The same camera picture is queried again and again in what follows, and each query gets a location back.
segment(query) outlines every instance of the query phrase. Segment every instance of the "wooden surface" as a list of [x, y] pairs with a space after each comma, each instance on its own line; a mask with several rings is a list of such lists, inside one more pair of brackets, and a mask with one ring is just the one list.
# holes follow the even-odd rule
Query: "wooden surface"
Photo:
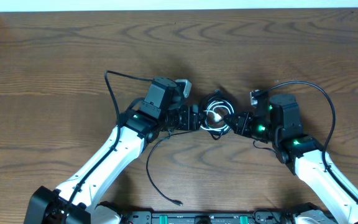
[[[249, 109], [249, 92], [289, 80], [323, 87], [337, 109], [329, 151], [358, 187], [358, 9], [0, 13], [0, 223], [20, 223], [41, 185], [53, 189], [103, 144], [115, 115], [106, 69], [140, 77], [189, 78], [198, 99], [220, 88]], [[123, 110], [148, 84], [111, 81]], [[323, 142], [329, 106], [291, 86], [306, 130]], [[252, 141], [208, 133], [150, 147], [103, 200], [155, 210], [288, 208], [314, 192]]]

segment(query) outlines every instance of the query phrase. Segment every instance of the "green light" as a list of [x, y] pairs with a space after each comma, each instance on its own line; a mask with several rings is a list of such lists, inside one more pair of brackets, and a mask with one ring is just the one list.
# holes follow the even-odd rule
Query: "green light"
[[262, 126], [262, 125], [258, 126], [258, 131], [265, 131], [265, 130], [266, 130], [266, 128], [264, 126]]

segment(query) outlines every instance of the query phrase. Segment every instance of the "wood grain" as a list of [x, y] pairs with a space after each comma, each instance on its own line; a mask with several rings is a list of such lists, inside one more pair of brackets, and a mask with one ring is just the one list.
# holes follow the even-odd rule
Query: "wood grain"
[[[358, 9], [0, 13], [0, 223], [22, 222], [40, 185], [66, 180], [109, 136], [106, 69], [189, 78], [194, 100], [220, 88], [241, 110], [250, 90], [317, 83], [337, 109], [331, 157], [358, 187]], [[120, 108], [148, 88], [113, 79]], [[331, 116], [322, 95], [304, 86], [281, 91], [295, 93], [306, 130], [324, 141]], [[150, 161], [155, 183], [184, 203], [178, 208], [150, 185], [149, 150], [103, 200], [154, 210], [323, 207], [252, 141], [199, 132], [164, 142]]]

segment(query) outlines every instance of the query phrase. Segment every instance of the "white wall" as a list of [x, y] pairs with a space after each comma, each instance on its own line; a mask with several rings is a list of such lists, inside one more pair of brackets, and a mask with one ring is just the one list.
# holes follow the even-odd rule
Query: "white wall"
[[358, 0], [0, 0], [0, 12], [358, 7]]

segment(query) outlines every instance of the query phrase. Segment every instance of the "wooden table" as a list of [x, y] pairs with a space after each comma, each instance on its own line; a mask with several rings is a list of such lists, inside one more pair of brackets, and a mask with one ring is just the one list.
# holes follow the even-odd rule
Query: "wooden table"
[[[0, 223], [20, 223], [41, 185], [54, 189], [115, 125], [103, 72], [189, 78], [197, 99], [215, 89], [248, 110], [249, 92], [289, 80], [323, 87], [337, 109], [329, 151], [358, 187], [358, 9], [0, 13]], [[123, 110], [148, 83], [114, 77]], [[325, 140], [329, 106], [289, 86], [306, 130]], [[313, 202], [314, 192], [250, 139], [201, 131], [150, 147], [103, 200], [128, 208], [245, 211]]]

